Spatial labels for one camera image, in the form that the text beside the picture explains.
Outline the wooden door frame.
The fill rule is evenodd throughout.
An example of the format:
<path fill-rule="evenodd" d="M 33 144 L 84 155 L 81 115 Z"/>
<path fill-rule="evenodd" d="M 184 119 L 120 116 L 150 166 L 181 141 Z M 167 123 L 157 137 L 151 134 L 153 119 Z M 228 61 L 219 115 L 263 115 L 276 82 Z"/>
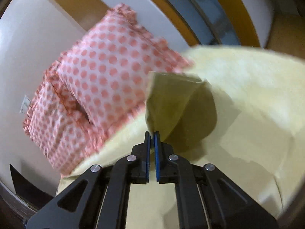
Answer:
<path fill-rule="evenodd" d="M 54 0 L 84 30 L 89 30 L 97 23 L 109 6 L 103 0 Z M 149 0 L 173 23 L 182 34 L 187 44 L 194 46 L 199 43 L 195 31 L 187 25 L 185 19 L 168 0 Z M 242 0 L 218 0 L 232 23 L 237 37 L 243 46 L 259 47 L 258 35 L 254 24 Z"/>

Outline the white wall switch plate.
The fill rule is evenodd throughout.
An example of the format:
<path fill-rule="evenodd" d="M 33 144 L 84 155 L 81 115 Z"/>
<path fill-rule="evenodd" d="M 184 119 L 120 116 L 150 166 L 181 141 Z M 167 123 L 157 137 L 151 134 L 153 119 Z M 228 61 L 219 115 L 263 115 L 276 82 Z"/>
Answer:
<path fill-rule="evenodd" d="M 25 114 L 28 108 L 30 107 L 30 104 L 31 104 L 30 98 L 25 95 L 21 103 L 20 114 Z"/>

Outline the yellow floral bed sheet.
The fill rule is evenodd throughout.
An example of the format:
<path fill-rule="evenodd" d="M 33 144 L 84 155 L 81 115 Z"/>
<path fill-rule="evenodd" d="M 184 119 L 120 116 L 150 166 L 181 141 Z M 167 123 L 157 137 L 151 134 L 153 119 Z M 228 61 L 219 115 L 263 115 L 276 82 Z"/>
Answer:
<path fill-rule="evenodd" d="M 304 228 L 304 60 L 242 47 L 194 47 L 186 74 L 209 83 L 176 154 L 214 164 L 277 218 Z"/>

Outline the rear pink polka-dot pillow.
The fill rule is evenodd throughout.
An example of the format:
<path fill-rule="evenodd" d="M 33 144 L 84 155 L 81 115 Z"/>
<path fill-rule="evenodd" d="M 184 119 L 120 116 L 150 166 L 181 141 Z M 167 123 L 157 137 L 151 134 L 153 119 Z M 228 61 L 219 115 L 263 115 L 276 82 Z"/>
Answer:
<path fill-rule="evenodd" d="M 102 123 L 94 124 L 104 114 L 94 108 L 94 101 L 100 99 L 82 90 L 70 90 L 58 75 L 59 67 L 56 60 L 43 73 L 23 130 L 53 169 L 68 176 L 85 158 L 98 153 L 115 131 L 104 129 Z"/>

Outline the front pink polka-dot pillow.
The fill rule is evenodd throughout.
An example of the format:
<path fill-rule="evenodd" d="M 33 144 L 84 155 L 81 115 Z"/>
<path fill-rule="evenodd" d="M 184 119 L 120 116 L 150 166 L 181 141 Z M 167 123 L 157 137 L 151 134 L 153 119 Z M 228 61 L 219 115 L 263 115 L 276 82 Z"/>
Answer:
<path fill-rule="evenodd" d="M 102 132 L 145 100 L 151 72 L 180 72 L 191 62 L 137 22 L 136 12 L 118 4 L 70 50 L 58 76 Z"/>

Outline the khaki beige pants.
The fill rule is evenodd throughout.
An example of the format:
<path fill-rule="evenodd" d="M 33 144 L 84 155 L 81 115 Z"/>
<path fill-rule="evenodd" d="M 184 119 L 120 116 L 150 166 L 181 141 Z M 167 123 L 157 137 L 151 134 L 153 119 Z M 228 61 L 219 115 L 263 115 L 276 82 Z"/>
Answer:
<path fill-rule="evenodd" d="M 172 146 L 192 146 L 212 133 L 217 111 L 211 86 L 199 76 L 152 72 L 146 100 L 146 124 Z"/>

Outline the pink polka-dot pillow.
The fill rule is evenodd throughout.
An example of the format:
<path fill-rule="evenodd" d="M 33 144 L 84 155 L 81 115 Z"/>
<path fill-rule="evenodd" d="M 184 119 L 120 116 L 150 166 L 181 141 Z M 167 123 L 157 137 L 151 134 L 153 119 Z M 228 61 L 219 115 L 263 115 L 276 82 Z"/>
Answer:
<path fill-rule="evenodd" d="M 102 132 L 145 100 L 151 72 L 180 72 L 191 62 L 137 22 L 136 12 L 118 4 L 70 50 L 58 76 Z"/>
<path fill-rule="evenodd" d="M 94 124 L 104 114 L 94 108 L 94 101 L 100 99 L 82 90 L 70 90 L 58 75 L 59 67 L 56 60 L 43 73 L 23 130 L 53 169 L 68 176 L 85 158 L 98 153 L 115 131 L 104 129 L 102 123 Z"/>

